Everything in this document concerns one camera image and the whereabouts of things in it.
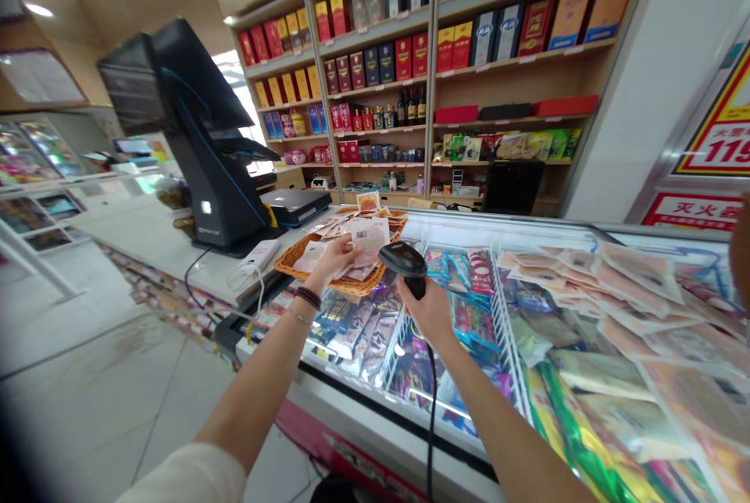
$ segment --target hand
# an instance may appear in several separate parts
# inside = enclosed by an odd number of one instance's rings
[[[448,294],[434,280],[427,276],[425,281],[427,290],[421,300],[414,298],[414,294],[406,286],[403,278],[398,278],[396,287],[422,336],[436,351],[440,351],[456,341],[453,333],[451,304],[448,301]]]

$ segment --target red sign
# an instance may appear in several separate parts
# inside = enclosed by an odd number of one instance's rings
[[[737,225],[741,209],[741,198],[659,193],[643,225],[731,232]]]

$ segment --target black cable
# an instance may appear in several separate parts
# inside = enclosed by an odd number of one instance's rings
[[[185,271],[185,278],[183,279],[185,281],[185,288],[187,288],[187,293],[193,299],[193,302],[195,302],[196,304],[198,304],[199,308],[202,308],[203,304],[201,304],[198,300],[195,299],[195,296],[193,295],[193,291],[190,289],[190,284],[188,283],[188,274],[190,273],[191,269],[198,264],[198,261],[200,261],[201,259],[203,259],[203,255],[205,255],[206,253],[210,252],[213,249],[213,247],[214,246],[212,245],[211,247],[209,247],[208,249],[206,249],[203,253],[201,253],[198,256],[198,258],[195,261],[193,261],[190,264],[190,266]]]

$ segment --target bracelet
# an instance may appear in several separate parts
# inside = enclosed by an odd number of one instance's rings
[[[316,312],[320,311],[320,306],[323,304],[323,302],[320,300],[320,296],[311,291],[309,288],[297,287],[295,297],[297,296],[299,296],[300,298],[302,298],[302,300],[306,301],[313,308],[315,308]]]

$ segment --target liquor bottle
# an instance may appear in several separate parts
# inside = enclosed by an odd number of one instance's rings
[[[420,90],[420,101],[416,105],[416,120],[418,124],[425,124],[427,118],[427,101],[424,97],[424,87]]]
[[[396,112],[398,113],[398,124],[397,126],[407,126],[409,123],[406,122],[406,101],[404,100],[404,92],[398,97],[398,103],[396,104]]]
[[[406,105],[406,120],[409,126],[416,124],[416,101],[412,95],[411,89],[409,89],[408,101]]]

